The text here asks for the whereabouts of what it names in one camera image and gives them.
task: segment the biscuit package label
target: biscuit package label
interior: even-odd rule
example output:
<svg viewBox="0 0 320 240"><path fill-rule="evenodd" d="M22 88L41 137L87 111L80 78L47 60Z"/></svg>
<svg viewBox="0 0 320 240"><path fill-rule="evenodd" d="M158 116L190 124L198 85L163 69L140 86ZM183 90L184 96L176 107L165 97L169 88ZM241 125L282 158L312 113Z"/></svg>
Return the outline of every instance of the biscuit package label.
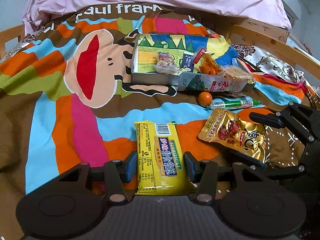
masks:
<svg viewBox="0 0 320 240"><path fill-rule="evenodd" d="M242 121L239 115L216 108L200 131L199 139L218 142L265 163L265 127Z"/></svg>
<svg viewBox="0 0 320 240"><path fill-rule="evenodd" d="M135 122L138 148L137 195L184 195L193 191L173 123Z"/></svg>

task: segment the wooden bed frame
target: wooden bed frame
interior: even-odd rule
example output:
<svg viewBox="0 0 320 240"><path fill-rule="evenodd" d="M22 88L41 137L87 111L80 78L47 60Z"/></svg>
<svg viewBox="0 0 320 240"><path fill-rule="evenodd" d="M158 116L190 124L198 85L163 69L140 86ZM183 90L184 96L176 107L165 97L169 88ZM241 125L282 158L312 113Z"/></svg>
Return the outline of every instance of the wooden bed frame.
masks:
<svg viewBox="0 0 320 240"><path fill-rule="evenodd" d="M320 65L302 52L286 45L289 32L250 18L227 17L200 11L181 11L194 15L204 26L230 39L234 44L256 45L295 67L299 65L320 79ZM24 25L0 32L0 58L6 54L5 43L24 37Z"/></svg>

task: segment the round black disc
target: round black disc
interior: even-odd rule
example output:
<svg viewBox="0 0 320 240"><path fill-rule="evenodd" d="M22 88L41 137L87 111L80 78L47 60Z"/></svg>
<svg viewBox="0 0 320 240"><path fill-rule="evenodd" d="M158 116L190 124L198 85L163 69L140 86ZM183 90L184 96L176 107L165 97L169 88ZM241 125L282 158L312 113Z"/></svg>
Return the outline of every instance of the round black disc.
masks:
<svg viewBox="0 0 320 240"><path fill-rule="evenodd" d="M258 237L286 236L298 230L306 218L304 203L291 192L234 190L221 199L219 211L233 228Z"/></svg>
<svg viewBox="0 0 320 240"><path fill-rule="evenodd" d="M40 193L24 197L16 216L21 228L42 239L66 239L94 226L103 214L100 198L90 191Z"/></svg>

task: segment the white wall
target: white wall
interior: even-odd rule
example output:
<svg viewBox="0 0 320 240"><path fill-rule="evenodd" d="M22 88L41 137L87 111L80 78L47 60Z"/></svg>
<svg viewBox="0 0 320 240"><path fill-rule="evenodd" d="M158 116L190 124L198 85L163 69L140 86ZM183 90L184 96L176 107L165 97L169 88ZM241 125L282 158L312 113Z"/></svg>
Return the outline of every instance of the white wall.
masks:
<svg viewBox="0 0 320 240"><path fill-rule="evenodd" d="M295 20L290 30L295 38L304 43L316 59L320 60L320 0L298 0L301 5L301 19ZM294 47L294 42L287 41ZM305 78L312 86L320 86L320 80L311 75L300 66L295 67L305 73Z"/></svg>
<svg viewBox="0 0 320 240"><path fill-rule="evenodd" d="M21 18L26 3L27 0L0 0L0 31L22 24ZM7 42L5 45L7 51L12 49L17 43L17 38Z"/></svg>

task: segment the red mouth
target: red mouth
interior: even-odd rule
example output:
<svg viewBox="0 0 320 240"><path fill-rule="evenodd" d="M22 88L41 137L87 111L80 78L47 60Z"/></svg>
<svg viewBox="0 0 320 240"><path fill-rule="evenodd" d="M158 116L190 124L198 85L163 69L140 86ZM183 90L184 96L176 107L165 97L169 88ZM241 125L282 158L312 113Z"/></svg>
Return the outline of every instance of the red mouth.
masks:
<svg viewBox="0 0 320 240"><path fill-rule="evenodd" d="M95 35L87 50L81 52L77 64L77 81L83 94L89 100L92 98L93 87L96 82L98 50L99 39L98 35Z"/></svg>

